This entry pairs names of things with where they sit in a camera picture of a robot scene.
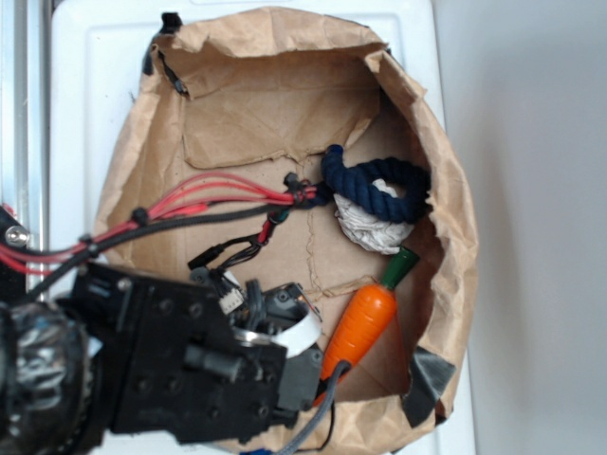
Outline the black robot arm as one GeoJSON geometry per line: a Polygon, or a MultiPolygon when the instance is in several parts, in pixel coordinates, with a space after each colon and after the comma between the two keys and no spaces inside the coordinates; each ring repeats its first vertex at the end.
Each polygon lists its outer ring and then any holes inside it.
{"type": "Polygon", "coordinates": [[[310,409],[322,324],[302,288],[87,266],[53,303],[1,309],[1,450],[84,454],[106,431],[250,440],[310,409]]]}

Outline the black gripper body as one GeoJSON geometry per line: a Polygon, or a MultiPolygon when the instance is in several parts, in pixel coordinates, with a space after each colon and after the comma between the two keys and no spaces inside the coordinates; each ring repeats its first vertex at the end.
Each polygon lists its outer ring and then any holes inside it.
{"type": "Polygon", "coordinates": [[[83,441],[106,431],[171,433],[181,444],[246,441],[292,427],[312,406],[322,369],[321,322],[296,283],[226,314],[211,284],[91,264],[70,307],[101,347],[83,441]]]}

